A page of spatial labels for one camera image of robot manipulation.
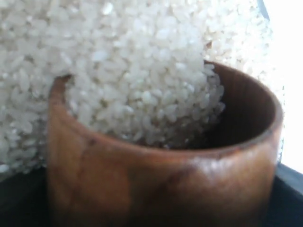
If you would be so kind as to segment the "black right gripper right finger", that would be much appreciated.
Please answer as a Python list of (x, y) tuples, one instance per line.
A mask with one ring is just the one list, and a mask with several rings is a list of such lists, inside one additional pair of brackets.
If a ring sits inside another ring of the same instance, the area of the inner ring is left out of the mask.
[(271, 227), (303, 226), (303, 175), (278, 164), (269, 206)]

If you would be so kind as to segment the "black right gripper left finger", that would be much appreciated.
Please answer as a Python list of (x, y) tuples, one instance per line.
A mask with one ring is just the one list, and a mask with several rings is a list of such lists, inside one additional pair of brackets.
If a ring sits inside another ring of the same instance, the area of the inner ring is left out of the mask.
[(50, 225), (44, 168), (17, 174), (0, 183), (1, 227)]

